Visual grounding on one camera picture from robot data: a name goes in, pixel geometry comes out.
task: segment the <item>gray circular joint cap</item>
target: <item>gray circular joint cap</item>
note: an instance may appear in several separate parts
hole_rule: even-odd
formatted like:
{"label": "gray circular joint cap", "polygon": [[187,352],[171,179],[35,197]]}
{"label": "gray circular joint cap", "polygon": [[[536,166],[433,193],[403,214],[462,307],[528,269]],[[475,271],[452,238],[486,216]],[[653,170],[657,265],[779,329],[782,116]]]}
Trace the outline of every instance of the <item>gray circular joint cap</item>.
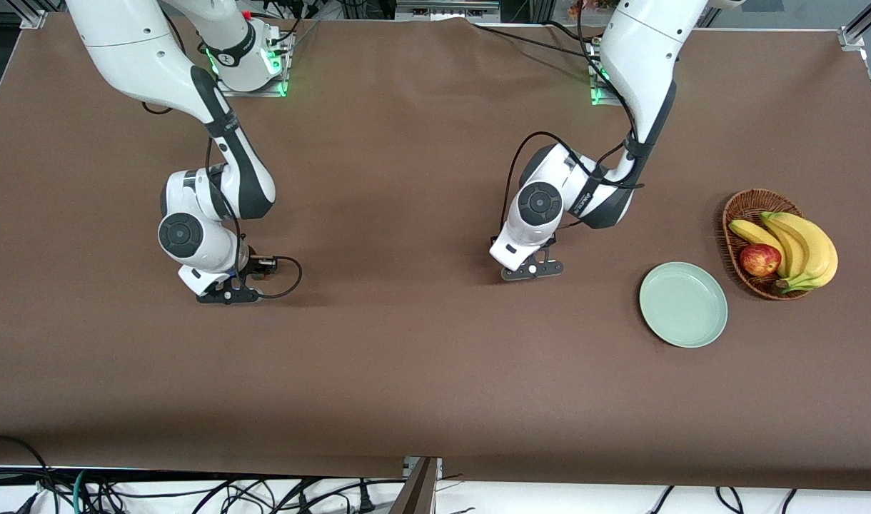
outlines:
{"label": "gray circular joint cap", "polygon": [[187,212],[177,212],[159,224],[159,244],[184,259],[194,255],[203,240],[201,222]]}
{"label": "gray circular joint cap", "polygon": [[546,182],[531,182],[518,195],[521,218],[535,227],[553,221],[562,209],[563,196],[559,189]]}

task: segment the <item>wicker basket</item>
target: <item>wicker basket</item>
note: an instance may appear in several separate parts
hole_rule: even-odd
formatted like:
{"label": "wicker basket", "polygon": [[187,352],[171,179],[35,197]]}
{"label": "wicker basket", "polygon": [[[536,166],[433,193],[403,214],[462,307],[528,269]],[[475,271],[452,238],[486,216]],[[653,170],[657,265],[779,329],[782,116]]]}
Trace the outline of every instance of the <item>wicker basket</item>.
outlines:
{"label": "wicker basket", "polygon": [[778,276],[772,273],[769,276],[750,276],[740,266],[740,253],[749,246],[741,237],[734,234],[727,225],[735,219],[746,219],[756,225],[765,228],[759,213],[763,211],[790,212],[803,218],[800,209],[793,202],[778,193],[768,189],[747,189],[731,196],[724,206],[722,223],[720,224],[720,238],[722,239],[722,254],[725,261],[730,261],[732,274],[735,279],[749,287],[753,293],[768,298],[769,300],[794,300],[807,295],[810,291],[792,291],[784,295],[775,285]]}

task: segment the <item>banana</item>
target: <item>banana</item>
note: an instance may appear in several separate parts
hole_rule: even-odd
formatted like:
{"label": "banana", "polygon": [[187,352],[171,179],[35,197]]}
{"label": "banana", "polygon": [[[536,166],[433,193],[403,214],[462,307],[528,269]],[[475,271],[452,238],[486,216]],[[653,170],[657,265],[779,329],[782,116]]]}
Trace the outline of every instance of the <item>banana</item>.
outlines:
{"label": "banana", "polygon": [[792,237],[787,231],[769,224],[768,216],[771,214],[773,213],[766,211],[760,213],[759,217],[766,227],[772,231],[772,235],[775,235],[778,243],[781,244],[785,251],[782,254],[781,263],[778,264],[778,276],[785,279],[800,276],[801,273],[804,273],[804,264],[807,263],[807,250],[805,250],[804,245],[797,238]]}
{"label": "banana", "polygon": [[782,244],[772,234],[769,234],[765,228],[746,221],[746,219],[735,219],[727,226],[730,228],[730,231],[743,238],[746,243],[767,244],[778,250],[778,253],[781,253],[781,263],[778,263],[778,268],[781,269],[781,266],[785,265],[785,247],[782,247]]}
{"label": "banana", "polygon": [[796,243],[803,248],[802,259],[789,255],[788,276],[779,284],[785,287],[782,292],[815,289],[835,276],[838,254],[832,240],[820,227],[788,212],[764,212],[761,216],[778,241],[788,240],[789,244]]}

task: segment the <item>yellow banana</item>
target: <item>yellow banana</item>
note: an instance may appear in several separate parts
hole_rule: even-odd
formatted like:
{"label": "yellow banana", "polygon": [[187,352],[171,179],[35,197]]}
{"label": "yellow banana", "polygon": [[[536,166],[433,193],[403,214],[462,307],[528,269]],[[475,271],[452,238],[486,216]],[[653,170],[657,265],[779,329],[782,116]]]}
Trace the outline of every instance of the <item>yellow banana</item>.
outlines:
{"label": "yellow banana", "polygon": [[759,217],[766,227],[772,231],[772,235],[778,239],[778,243],[784,248],[781,264],[778,264],[778,276],[782,278],[791,278],[800,276],[804,272],[804,265],[807,263],[807,249],[801,244],[797,238],[792,237],[787,231],[775,227],[774,224],[769,224],[768,215],[772,212],[762,212]]}
{"label": "yellow banana", "polygon": [[832,240],[812,221],[788,212],[764,212],[762,220],[772,232],[784,232],[789,241],[797,241],[804,248],[803,269],[797,272],[792,259],[785,292],[824,286],[835,276],[838,254]]}
{"label": "yellow banana", "polygon": [[785,248],[782,247],[782,244],[779,243],[772,234],[769,234],[765,228],[762,228],[751,221],[746,221],[746,219],[735,219],[727,226],[730,228],[730,231],[743,238],[746,243],[767,244],[772,248],[775,248],[775,250],[778,250],[778,253],[781,253],[781,263],[778,264],[778,267],[781,268],[781,266],[785,265]]}

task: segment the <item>teal cable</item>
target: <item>teal cable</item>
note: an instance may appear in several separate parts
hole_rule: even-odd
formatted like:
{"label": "teal cable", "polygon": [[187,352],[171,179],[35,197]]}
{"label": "teal cable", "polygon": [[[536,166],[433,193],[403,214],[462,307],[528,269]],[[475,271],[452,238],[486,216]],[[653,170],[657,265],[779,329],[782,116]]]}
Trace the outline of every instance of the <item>teal cable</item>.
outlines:
{"label": "teal cable", "polygon": [[84,481],[84,475],[86,475],[86,469],[81,470],[74,481],[74,514],[80,514],[80,484]]}

